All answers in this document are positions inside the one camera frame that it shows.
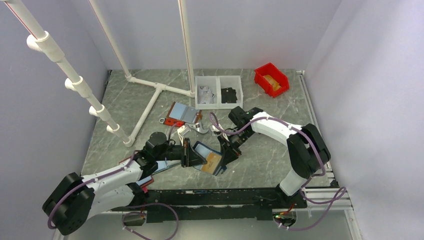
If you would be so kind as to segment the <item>navy blue card holder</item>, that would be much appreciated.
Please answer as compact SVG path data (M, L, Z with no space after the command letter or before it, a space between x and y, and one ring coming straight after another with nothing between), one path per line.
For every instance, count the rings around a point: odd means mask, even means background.
M194 150L206 159L205 164L196 165L194 166L195 169L214 176L223 174L227 170L227 167L222 165L223 155L220 152L200 141L194 144Z

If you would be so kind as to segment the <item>gold vip card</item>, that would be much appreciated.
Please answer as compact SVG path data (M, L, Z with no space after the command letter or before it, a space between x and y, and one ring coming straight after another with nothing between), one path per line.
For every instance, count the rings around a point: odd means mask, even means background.
M215 152L210 152L206 157L206 164L203 164L200 171L214 175L220 168L222 156Z

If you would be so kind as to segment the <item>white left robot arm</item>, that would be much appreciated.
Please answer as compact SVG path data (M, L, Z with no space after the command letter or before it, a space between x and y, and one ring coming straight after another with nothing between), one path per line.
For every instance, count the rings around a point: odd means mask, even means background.
M126 206L139 209L144 196L137 182L151 176L160 161L179 161L182 167L207 163L189 138L176 144L163 132L154 132L141 150L115 167L90 175L67 174L42 205L48 228L66 236L99 213Z

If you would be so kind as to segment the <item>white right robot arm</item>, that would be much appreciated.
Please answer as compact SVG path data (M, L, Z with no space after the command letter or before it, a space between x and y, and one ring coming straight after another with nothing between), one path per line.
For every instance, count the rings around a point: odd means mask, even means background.
M309 123L301 126L275 118L262 109L254 107L248 111L237 106L233 108L229 119L235 125L233 130L225 130L219 124L216 115L209 113L214 130L220 132L217 137L222 154L221 166L237 160L242 152L240 146L253 134L262 134L287 147L290 158L288 174L278 184L275 194L276 203L287 208L295 201L295 195L309 179L324 171L324 165L331 159L331 154L318 128Z

